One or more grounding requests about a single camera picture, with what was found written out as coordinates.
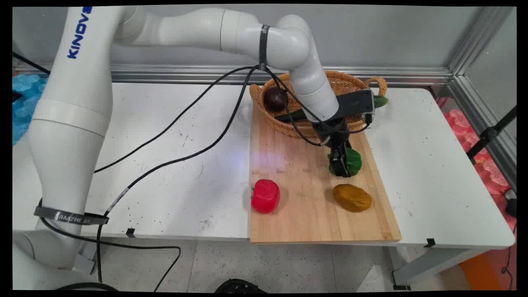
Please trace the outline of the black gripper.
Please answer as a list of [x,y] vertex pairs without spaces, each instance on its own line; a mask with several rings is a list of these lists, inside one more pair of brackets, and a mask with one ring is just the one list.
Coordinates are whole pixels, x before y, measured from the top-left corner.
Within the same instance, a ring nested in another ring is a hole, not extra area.
[[351,155],[351,143],[349,141],[349,127],[347,121],[341,117],[333,120],[327,120],[323,123],[312,123],[318,138],[322,141],[322,146],[332,146],[329,154],[329,171],[330,173],[342,175],[343,167],[346,171],[343,177],[351,177],[349,165],[349,156]]

